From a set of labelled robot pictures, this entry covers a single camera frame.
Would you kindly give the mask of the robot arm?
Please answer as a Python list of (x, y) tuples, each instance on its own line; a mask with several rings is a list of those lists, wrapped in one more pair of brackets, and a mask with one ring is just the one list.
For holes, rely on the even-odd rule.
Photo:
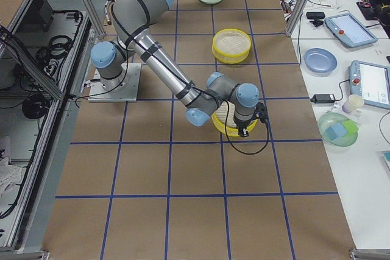
[(250, 123), (259, 117), (258, 88), (252, 83), (238, 83), (220, 72), (207, 80), (205, 91), (177, 67), (175, 61), (153, 38), (149, 26), (173, 4), (173, 0), (116, 0), (110, 7), (117, 37), (95, 44), (91, 61), (101, 80), (120, 85), (125, 76), (122, 64), (133, 54), (142, 61), (186, 106), (187, 120), (200, 127), (224, 101), (234, 104), (233, 121), (240, 137), (247, 137)]

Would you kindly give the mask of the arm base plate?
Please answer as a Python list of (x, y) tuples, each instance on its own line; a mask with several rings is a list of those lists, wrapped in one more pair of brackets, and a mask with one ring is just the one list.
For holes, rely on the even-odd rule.
[(94, 79), (88, 94), (89, 102), (136, 102), (141, 74), (140, 63), (123, 63), (119, 77), (106, 80), (100, 77), (98, 70), (94, 72)]

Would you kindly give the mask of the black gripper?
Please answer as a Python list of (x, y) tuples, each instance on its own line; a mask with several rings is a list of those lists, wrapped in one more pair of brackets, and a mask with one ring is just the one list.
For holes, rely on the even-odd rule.
[(248, 126), (250, 125), (251, 120), (242, 120), (236, 118), (236, 127), (238, 129), (238, 135), (240, 137), (248, 137), (249, 132), (247, 131)]

